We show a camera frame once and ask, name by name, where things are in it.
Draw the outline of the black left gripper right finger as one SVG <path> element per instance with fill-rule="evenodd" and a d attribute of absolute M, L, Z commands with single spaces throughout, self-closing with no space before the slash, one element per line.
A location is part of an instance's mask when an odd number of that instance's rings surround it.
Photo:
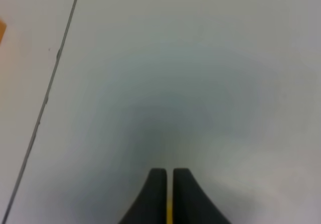
<path fill-rule="evenodd" d="M 229 223 L 187 168 L 173 171 L 173 223 Z"/>

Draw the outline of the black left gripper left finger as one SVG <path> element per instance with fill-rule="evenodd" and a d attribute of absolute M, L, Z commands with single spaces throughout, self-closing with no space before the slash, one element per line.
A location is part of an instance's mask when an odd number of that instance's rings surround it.
<path fill-rule="evenodd" d="M 167 222 L 167 172 L 152 168 L 147 179 L 120 223 Z"/>

